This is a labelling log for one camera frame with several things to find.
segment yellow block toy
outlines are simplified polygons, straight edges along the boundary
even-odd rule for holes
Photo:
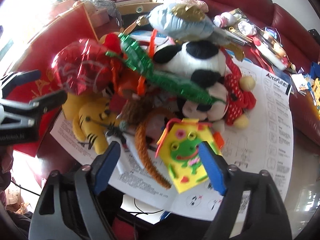
[[[159,155],[168,168],[169,175],[179,193],[208,179],[198,155],[198,144],[207,141],[216,154],[224,141],[220,133],[212,135],[211,123],[198,119],[171,119],[158,141],[156,157]]]

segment brown fuzzy tail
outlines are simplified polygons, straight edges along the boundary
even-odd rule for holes
[[[148,155],[148,147],[146,142],[146,129],[150,120],[156,115],[164,115],[168,119],[172,119],[176,117],[172,112],[163,107],[158,107],[152,110],[147,117],[138,125],[135,135],[135,145],[137,152],[139,154],[139,158],[142,161],[144,167],[150,176],[162,187],[169,189],[171,188],[170,182],[165,179],[156,167],[153,165],[149,155]]]

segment white paper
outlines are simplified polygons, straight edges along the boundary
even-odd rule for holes
[[[226,127],[222,134],[225,140],[222,153],[229,164],[236,164],[243,171],[258,173],[263,169],[268,170],[284,199],[289,186],[293,154],[292,117],[289,109],[291,86],[250,62],[234,61],[243,74],[256,80],[253,94],[257,103],[252,111],[246,113],[250,119],[247,129]],[[63,114],[58,117],[51,134],[81,164],[90,164],[95,158],[93,150],[77,143],[71,124],[64,119]],[[120,143],[117,138],[108,138],[109,142],[113,140]],[[159,172],[170,179],[161,159],[155,159],[155,152],[151,150],[148,153]],[[212,189],[210,181],[181,194],[174,187],[169,190],[162,188],[122,146],[117,167],[109,184],[159,209],[186,217],[212,220],[222,201],[219,193]],[[249,193],[245,192],[237,221],[244,221],[248,199]]]
[[[307,80],[303,77],[302,74],[292,74],[291,78],[293,80],[294,85],[296,86],[298,92],[302,90],[307,90],[308,89],[308,82]]]

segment red foil balloon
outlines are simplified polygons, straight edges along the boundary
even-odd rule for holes
[[[101,92],[112,82],[108,48],[96,40],[79,40],[61,50],[54,58],[54,76],[65,91],[80,95],[86,92]]]

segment toy pile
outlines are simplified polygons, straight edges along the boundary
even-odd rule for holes
[[[241,74],[226,51],[243,60],[242,50],[195,5],[159,5],[133,26],[137,24],[154,29],[146,50],[128,35],[130,26],[100,42],[70,44],[56,55],[52,70],[68,92],[62,109],[80,142],[103,154],[106,137],[119,137],[125,146],[124,135],[133,131],[135,149],[130,150],[138,163],[157,183],[170,188],[173,182],[180,193],[208,179],[198,155],[200,142],[207,141],[221,155],[224,124],[247,127],[244,111],[255,106],[255,81]],[[173,44],[156,46],[157,33]],[[155,103],[163,93],[177,109]],[[147,129],[155,116],[162,116],[164,127],[156,155],[172,181],[160,174],[147,152]]]

